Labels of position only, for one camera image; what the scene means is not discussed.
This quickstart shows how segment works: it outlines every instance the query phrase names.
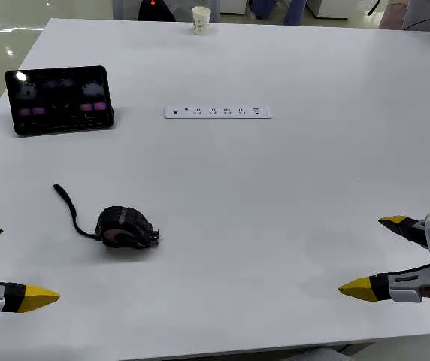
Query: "white cup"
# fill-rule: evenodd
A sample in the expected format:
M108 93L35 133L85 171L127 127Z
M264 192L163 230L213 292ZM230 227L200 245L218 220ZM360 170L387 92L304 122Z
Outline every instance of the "white cup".
M210 23L210 14L212 10L205 6L195 6L193 12L193 31L197 35L205 35L208 32L208 24Z

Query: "tape measure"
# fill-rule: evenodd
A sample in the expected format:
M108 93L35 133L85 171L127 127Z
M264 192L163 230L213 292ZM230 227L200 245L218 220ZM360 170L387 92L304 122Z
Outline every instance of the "tape measure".
M159 231L139 211L130 207L113 206L105 208L98 218L95 234L86 233L77 225L77 210L70 196L59 184L53 188L70 208L74 228L85 237L102 241L109 248L144 248L158 247Z

